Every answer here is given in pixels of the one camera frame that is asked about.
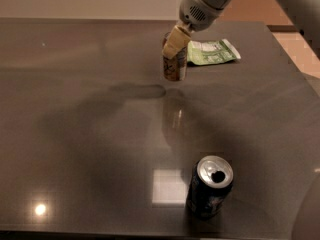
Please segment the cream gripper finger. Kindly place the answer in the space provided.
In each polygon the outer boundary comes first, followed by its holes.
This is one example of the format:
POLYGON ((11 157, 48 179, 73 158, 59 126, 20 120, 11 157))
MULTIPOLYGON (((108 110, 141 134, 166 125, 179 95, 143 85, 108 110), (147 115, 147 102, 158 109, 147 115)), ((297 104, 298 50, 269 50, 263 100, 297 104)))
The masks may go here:
POLYGON ((175 57, 191 40, 191 33, 184 25, 175 25, 162 48, 162 54, 167 59, 175 57))

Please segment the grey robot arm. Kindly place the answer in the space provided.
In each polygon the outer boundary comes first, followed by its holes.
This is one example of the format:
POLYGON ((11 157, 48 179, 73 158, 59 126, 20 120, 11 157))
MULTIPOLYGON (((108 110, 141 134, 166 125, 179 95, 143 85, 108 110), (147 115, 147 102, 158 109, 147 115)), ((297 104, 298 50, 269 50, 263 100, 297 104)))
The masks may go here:
POLYGON ((182 0, 163 55, 173 58, 187 46, 192 33, 209 28, 222 13, 271 25, 288 22, 320 56, 320 0, 182 0))

